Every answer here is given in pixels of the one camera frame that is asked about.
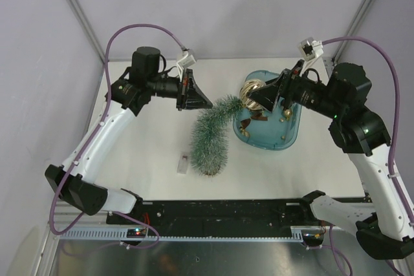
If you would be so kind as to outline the large silver ribbed bauble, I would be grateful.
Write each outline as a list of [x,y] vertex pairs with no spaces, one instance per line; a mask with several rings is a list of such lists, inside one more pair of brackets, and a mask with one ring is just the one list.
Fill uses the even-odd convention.
[[246,80],[239,91],[239,99],[243,107],[249,111],[262,111],[264,108],[256,101],[252,100],[249,95],[256,89],[264,87],[266,83],[259,79]]

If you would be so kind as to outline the blue plastic tub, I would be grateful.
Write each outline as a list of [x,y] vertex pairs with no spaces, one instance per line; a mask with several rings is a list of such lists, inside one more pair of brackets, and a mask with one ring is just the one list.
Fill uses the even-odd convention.
[[[251,72],[245,79],[259,79],[265,83],[278,77],[278,73],[269,72],[267,70],[256,70]],[[250,137],[247,138],[241,134],[240,121],[248,118],[251,113],[256,111],[249,111],[244,108],[242,112],[233,120],[233,130],[235,135],[244,143],[248,145],[266,149],[271,151],[281,151],[290,147],[297,138],[300,117],[301,117],[301,105],[295,103],[290,109],[292,110],[292,116],[287,120],[283,115],[283,108],[281,106],[282,100],[279,100],[273,111],[267,111],[263,109],[265,116],[268,117],[267,121],[252,121],[246,130],[250,133]]]

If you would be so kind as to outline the small frosted christmas tree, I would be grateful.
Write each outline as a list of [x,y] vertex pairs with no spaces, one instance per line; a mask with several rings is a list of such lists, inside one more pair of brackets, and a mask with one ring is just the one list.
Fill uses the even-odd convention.
[[234,95],[219,98],[210,109],[202,110],[193,125],[190,142],[190,164],[201,175],[221,173],[228,161],[228,129],[244,109]]

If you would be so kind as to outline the clear plastic packet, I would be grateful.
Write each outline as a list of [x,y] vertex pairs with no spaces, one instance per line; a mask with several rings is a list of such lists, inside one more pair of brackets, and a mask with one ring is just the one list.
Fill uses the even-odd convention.
[[188,163],[189,163],[189,154],[188,153],[181,153],[179,163],[177,166],[178,174],[185,175],[188,170]]

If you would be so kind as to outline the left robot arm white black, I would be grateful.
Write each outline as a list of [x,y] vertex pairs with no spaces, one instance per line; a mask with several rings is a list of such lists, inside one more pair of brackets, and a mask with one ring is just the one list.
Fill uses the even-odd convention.
[[100,211],[119,212],[129,224],[142,219],[138,196],[126,189],[108,189],[96,183],[100,167],[124,129],[154,96],[171,98],[178,110],[209,109],[211,101],[195,82],[190,68],[196,62],[191,50],[182,51],[172,77],[160,70],[160,50],[139,47],[131,65],[114,81],[102,111],[72,154],[59,166],[50,165],[45,177],[58,198],[87,215]]

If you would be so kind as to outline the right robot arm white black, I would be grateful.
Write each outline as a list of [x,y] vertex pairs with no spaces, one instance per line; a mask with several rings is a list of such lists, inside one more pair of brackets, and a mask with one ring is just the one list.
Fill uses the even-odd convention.
[[413,209],[395,165],[389,163],[391,138],[381,117],[365,102],[372,83],[363,67],[341,63],[327,84],[309,79],[299,60],[277,78],[251,90],[247,98],[271,112],[298,103],[332,120],[329,132],[337,147],[352,161],[373,202],[373,211],[360,211],[322,191],[301,200],[299,219],[306,225],[318,220],[334,224],[355,236],[376,260],[404,259],[413,254]]

